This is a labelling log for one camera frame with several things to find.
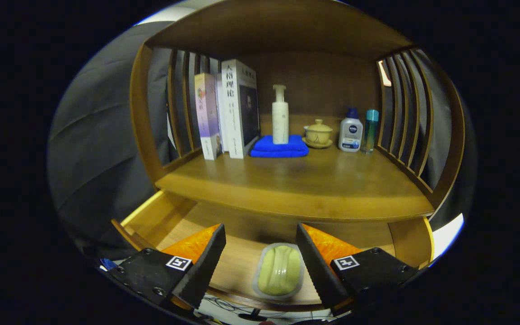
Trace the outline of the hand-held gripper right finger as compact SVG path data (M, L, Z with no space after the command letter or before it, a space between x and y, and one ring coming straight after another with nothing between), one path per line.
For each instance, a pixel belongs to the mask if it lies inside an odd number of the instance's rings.
M379 247L359 249L303 223L296 243L320 301L334 316L392 296L418 272Z

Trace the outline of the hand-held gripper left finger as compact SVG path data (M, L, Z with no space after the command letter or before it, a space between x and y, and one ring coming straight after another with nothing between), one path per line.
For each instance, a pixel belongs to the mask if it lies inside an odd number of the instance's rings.
M220 223L163 251L142 248L107 274L157 306L192 311L200 307L225 245Z

